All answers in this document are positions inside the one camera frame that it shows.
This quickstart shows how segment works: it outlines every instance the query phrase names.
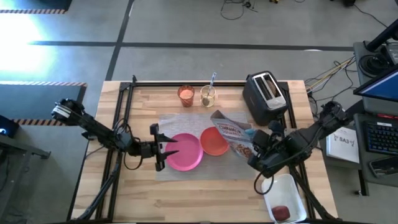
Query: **wooden tabletop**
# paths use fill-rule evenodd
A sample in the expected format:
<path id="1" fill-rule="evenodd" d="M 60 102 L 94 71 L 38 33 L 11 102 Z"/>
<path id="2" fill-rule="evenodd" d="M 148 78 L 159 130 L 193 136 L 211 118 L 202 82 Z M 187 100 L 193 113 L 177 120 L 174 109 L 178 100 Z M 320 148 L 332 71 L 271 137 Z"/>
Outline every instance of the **wooden tabletop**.
<path id="1" fill-rule="evenodd" d="M 114 118 L 119 84 L 120 82 L 104 82 L 98 103 L 96 119 L 109 128 Z M 313 123 L 313 118 L 304 82 L 288 81 L 288 84 L 297 126 L 306 128 Z M 153 141 L 153 137 L 149 134 L 149 126 L 159 122 L 160 114 L 212 113 L 215 110 L 245 111 L 248 122 L 254 123 L 243 100 L 242 90 L 242 87 L 217 87 L 215 105 L 205 108 L 200 105 L 200 95 L 197 94 L 200 88 L 195 88 L 193 106 L 184 108 L 176 94 L 177 87 L 135 87 L 129 124 L 134 136 L 141 138 L 141 141 Z M 99 147 L 98 142 L 90 142 L 88 153 Z M 81 215 L 98 193 L 105 158 L 106 150 L 103 149 L 85 161 L 72 218 Z M 126 158 L 129 167 L 136 166 L 138 161 L 138 157 Z M 253 190 L 253 180 L 156 181 L 154 161 L 154 158 L 144 159 L 141 168 L 134 171 L 122 166 L 114 222 L 267 222 L 271 220 L 264 197 Z M 326 210 L 337 217 L 322 153 L 314 149 L 311 157 L 305 161 L 305 167 L 312 192 Z M 283 173 L 289 173 L 288 168 L 282 169 L 278 174 Z M 106 214 L 107 208 L 106 201 L 103 214 Z"/>

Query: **gray floor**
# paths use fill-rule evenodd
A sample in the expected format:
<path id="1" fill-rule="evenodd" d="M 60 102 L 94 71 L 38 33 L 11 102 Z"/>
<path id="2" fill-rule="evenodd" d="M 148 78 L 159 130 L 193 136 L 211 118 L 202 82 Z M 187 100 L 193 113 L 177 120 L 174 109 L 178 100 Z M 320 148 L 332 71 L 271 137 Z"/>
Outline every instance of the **gray floor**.
<path id="1" fill-rule="evenodd" d="M 41 41 L 115 42 L 128 0 L 73 0 L 65 15 L 0 14 L 0 80 L 87 82 L 84 104 L 95 114 L 102 82 L 114 47 L 32 46 Z M 383 26 L 339 1 L 257 0 L 255 10 L 227 21 L 220 16 L 222 0 L 136 0 L 124 42 L 211 44 L 265 44 L 352 46 L 371 40 Z M 398 15 L 393 0 L 358 1 L 358 6 L 385 24 Z M 228 6 L 226 16 L 240 13 Z M 219 80 L 244 79 L 270 70 L 279 80 L 314 77 L 344 61 L 352 52 L 298 50 L 168 49 L 122 47 L 113 80 L 207 80 L 217 71 Z M 356 73 L 348 74 L 358 86 Z M 336 75 L 316 98 L 349 86 L 344 73 Z M 358 101 L 349 91 L 337 100 L 346 108 Z M 34 159 L 26 174 L 16 206 L 29 223 L 66 219 L 87 145 L 80 128 L 23 126 L 18 139 L 52 151 L 48 161 Z M 356 197 L 355 170 L 327 167 L 339 216 L 345 220 L 396 223 L 398 190 L 370 184 L 370 197 Z"/>

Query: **glass cup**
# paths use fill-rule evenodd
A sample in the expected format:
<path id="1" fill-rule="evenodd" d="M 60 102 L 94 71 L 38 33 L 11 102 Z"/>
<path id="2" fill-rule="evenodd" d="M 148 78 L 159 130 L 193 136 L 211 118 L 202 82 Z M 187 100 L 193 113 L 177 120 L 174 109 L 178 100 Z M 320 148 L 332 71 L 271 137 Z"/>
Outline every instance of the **glass cup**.
<path id="1" fill-rule="evenodd" d="M 216 101 L 216 89 L 209 85 L 202 87 L 200 90 L 200 103 L 203 106 L 211 107 Z"/>
<path id="2" fill-rule="evenodd" d="M 181 100 L 182 106 L 190 107 L 193 104 L 195 89 L 192 86 L 183 85 L 178 89 L 177 95 Z"/>

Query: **white bowl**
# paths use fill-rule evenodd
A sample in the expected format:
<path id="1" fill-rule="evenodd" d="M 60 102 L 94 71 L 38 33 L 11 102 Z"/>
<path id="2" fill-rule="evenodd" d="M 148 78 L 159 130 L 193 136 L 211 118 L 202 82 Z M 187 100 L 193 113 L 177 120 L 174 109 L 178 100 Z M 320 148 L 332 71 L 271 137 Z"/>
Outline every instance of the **white bowl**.
<path id="1" fill-rule="evenodd" d="M 262 191 L 265 192 L 270 184 L 271 178 L 265 179 L 261 184 Z M 307 217 L 294 179 L 290 174 L 275 176 L 274 185 L 268 194 L 264 195 L 264 199 L 266 200 L 269 216 L 275 223 L 295 223 Z M 289 209 L 290 218 L 278 222 L 272 214 L 272 208 L 281 205 Z"/>

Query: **black toaster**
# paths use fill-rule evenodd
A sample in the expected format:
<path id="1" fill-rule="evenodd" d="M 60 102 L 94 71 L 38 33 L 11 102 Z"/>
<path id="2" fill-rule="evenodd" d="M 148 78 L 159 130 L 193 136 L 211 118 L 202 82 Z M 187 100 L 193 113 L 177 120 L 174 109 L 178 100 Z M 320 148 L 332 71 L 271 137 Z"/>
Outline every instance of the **black toaster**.
<path id="1" fill-rule="evenodd" d="M 286 99 L 275 77 L 268 71 L 248 75 L 243 98 L 255 122 L 261 126 L 281 119 L 287 110 Z"/>

